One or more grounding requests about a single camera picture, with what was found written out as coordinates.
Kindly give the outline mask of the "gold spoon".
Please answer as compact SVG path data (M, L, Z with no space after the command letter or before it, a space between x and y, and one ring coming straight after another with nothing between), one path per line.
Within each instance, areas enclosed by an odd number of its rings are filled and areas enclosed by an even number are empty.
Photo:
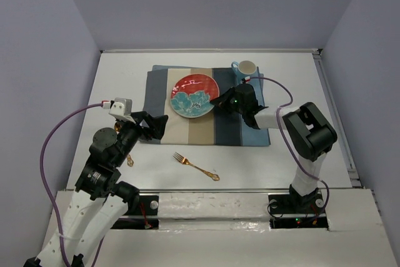
M121 124L120 124L119 122L116 121L115 124L114 124L114 129L116 130L116 132L119 133L120 130L121 130L121 128L122 128ZM131 157L130 154L127 155L126 161L127 161L127 165L128 165L129 167L133 167L133 165L134 165L134 160L132 159L132 157Z

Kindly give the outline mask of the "striped cloth placemat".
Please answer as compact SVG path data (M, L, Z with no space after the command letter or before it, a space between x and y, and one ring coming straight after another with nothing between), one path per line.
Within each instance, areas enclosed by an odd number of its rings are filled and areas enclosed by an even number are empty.
M252 129L237 113L225 113L219 108L198 118L184 118L171 106L171 92L183 77L205 74L212 77L221 93L239 83L230 68L190 68L184 66L154 65L146 79L143 110L153 116L168 115L164 136L148 144L175 145L216 145L268 147L270 142L267 129Z

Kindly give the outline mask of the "gold fork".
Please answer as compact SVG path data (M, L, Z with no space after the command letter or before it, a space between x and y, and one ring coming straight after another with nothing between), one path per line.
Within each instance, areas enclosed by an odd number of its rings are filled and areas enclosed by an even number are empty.
M184 157L183 155L175 152L173 154L173 158L178 161L179 163L183 164L183 165L187 165L187 166L191 166L195 169L197 169L198 171L202 172L203 174L205 174L206 176L208 176L209 178L211 178L213 181L219 181L220 177L218 174L216 173L212 173L210 171L207 171L205 169L202 169L198 166L196 166L195 164L192 164L192 162L190 162L190 160L188 160L186 157Z

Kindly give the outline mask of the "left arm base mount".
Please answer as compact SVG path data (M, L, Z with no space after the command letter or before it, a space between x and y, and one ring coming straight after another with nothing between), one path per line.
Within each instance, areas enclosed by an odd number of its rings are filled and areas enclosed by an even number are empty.
M113 224L111 229L158 229L158 194L141 194L137 204L130 204L128 211Z

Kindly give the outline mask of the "red and teal floral plate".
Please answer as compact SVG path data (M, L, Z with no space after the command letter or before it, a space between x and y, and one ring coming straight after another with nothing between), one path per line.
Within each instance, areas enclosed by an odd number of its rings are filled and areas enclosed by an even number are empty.
M210 113L211 100L219 97L219 86L206 74L194 73L179 79L172 87L170 104L181 117L194 119Z

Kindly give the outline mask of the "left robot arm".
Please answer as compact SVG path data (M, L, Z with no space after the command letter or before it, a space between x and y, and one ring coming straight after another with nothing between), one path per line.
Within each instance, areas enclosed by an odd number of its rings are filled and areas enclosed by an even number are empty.
M25 266L87 266L96 262L106 233L139 204L139 189L120 181L119 167L140 139L161 139L167 121L166 115L152 117L141 111L116 116L119 130L96 131L65 215L54 211L57 228L53 236Z

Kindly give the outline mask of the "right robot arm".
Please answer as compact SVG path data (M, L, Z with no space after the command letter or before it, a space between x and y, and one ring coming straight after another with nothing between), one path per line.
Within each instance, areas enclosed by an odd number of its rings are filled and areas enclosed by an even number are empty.
M258 103L253 86L247 83L228 89L210 103L225 112L240 114L250 128L278 129L297 164L285 203L299 213L315 202L318 183L326 184L319 177L322 163L338 136L314 103L263 106Z

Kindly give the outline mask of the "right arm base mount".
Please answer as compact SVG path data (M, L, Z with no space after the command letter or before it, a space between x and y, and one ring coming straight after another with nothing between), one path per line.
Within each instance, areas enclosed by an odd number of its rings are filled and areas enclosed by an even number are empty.
M329 228L321 193L305 204L295 204L289 194L272 194L268 200L271 229Z

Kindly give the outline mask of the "light blue mug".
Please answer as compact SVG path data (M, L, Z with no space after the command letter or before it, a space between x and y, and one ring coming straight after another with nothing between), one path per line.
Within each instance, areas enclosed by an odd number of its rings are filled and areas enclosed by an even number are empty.
M257 72L257 66L251 61L232 62L231 68L238 81L246 77L254 76Z

